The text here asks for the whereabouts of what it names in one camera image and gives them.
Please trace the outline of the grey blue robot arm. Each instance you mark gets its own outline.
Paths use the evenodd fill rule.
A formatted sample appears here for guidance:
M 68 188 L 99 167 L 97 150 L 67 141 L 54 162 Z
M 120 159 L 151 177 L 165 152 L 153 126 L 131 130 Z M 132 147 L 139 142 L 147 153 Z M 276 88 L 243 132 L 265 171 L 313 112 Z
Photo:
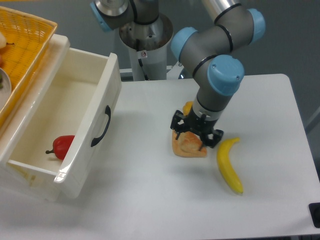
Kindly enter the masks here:
M 204 32 L 185 27 L 177 33 L 157 0 L 94 0 L 90 8 L 103 31 L 118 30 L 135 81 L 164 80 L 171 49 L 199 90 L 190 112 L 176 111 L 170 127 L 177 135 L 194 133 L 203 147 L 213 148 L 224 134 L 214 126 L 245 75 L 231 53 L 262 38 L 266 23 L 258 10 L 245 9 L 238 0 L 205 0 L 203 5 L 213 27 Z

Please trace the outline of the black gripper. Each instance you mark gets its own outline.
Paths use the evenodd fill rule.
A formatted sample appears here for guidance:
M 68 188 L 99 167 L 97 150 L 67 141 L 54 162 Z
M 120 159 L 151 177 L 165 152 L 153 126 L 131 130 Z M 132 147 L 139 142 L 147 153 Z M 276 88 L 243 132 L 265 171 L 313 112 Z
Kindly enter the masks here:
M 176 110 L 170 128 L 176 133 L 175 140 L 178 140 L 181 133 L 187 132 L 189 128 L 192 133 L 200 137 L 202 144 L 199 150 L 201 151 L 204 147 L 213 149 L 222 140 L 224 131 L 214 129 L 217 121 L 217 119 L 209 120 L 204 113 L 197 115 L 192 107 L 187 116 L 183 115 L 180 110 Z

